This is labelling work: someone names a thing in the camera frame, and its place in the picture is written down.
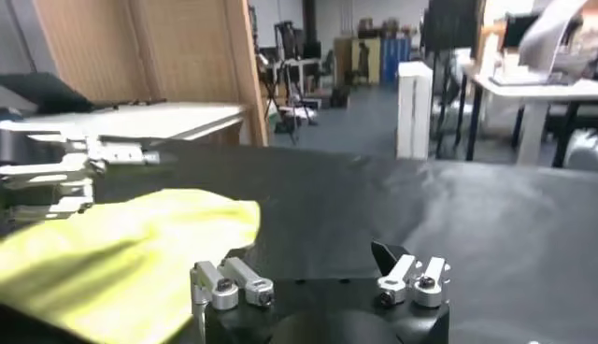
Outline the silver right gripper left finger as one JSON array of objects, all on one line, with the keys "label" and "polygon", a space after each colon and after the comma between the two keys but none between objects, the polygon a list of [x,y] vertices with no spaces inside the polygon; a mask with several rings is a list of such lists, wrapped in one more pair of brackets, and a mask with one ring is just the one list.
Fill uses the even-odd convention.
[{"label": "silver right gripper left finger", "polygon": [[198,329],[197,342],[206,344],[206,309],[228,311],[239,305],[239,293],[245,302],[257,308],[269,308],[275,301],[274,282],[258,275],[238,257],[225,258],[215,266],[209,261],[196,262],[190,269],[192,316]]}]

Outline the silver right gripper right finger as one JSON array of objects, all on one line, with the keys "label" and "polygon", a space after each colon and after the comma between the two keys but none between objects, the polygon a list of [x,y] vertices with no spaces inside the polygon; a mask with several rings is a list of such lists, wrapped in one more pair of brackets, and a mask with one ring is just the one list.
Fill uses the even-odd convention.
[{"label": "silver right gripper right finger", "polygon": [[423,308],[440,308],[449,302],[451,266],[445,258],[433,256],[424,264],[400,246],[371,242],[371,252],[381,276],[377,279],[378,300],[392,308],[407,299]]}]

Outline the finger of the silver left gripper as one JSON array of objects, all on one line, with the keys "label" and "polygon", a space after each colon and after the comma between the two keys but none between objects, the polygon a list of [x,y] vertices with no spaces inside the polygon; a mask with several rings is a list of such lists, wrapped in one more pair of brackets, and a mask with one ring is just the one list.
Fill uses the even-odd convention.
[{"label": "finger of the silver left gripper", "polygon": [[35,143],[64,151],[61,161],[96,162],[110,165],[157,165],[160,153],[143,150],[136,142],[105,141],[100,136],[62,136],[59,134],[29,135]]},{"label": "finger of the silver left gripper", "polygon": [[12,221],[66,219],[94,204],[94,171],[85,155],[61,162],[1,167],[1,209]]}]

